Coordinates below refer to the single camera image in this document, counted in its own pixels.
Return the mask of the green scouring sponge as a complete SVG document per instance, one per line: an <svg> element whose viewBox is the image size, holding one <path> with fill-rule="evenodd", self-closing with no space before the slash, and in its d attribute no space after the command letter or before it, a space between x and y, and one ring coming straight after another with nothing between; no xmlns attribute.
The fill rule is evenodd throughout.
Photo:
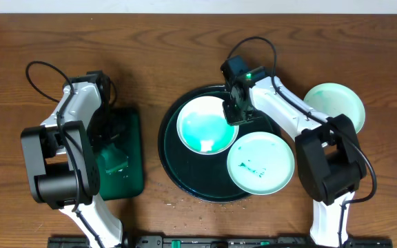
<svg viewBox="0 0 397 248"><path fill-rule="evenodd" d="M99 169L106 174L122 172L129 165L128 155L117 148L114 143L102 147L96 161Z"/></svg>

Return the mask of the white plate with green stain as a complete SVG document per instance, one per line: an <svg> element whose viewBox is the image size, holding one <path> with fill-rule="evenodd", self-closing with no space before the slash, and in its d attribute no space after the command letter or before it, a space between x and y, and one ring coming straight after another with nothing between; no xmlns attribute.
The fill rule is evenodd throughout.
<svg viewBox="0 0 397 248"><path fill-rule="evenodd" d="M176 130L186 148L200 155L214 155L234 143L239 127L227 123L223 102L217 96L200 96L180 109Z"/></svg>

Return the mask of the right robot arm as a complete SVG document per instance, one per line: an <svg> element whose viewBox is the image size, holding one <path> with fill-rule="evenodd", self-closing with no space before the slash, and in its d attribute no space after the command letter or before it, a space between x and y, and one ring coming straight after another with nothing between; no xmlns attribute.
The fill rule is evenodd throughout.
<svg viewBox="0 0 397 248"><path fill-rule="evenodd" d="M294 141L300 182L313 200L310 236L322 247L343 247L348 208L360 181L372 170L357 138L365 109L357 94L337 83L313 87L300 99L277 76L248 72L228 76L224 102L230 125L270 117Z"/></svg>

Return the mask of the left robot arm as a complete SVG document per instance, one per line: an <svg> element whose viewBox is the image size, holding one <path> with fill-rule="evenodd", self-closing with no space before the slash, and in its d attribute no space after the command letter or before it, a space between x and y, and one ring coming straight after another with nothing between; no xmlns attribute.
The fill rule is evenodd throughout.
<svg viewBox="0 0 397 248"><path fill-rule="evenodd" d="M71 78L39 126L25 128L21 146L30 193L71 218L89 247L125 247L123 224L102 199L91 132L110 113L110 78L101 71Z"/></svg>

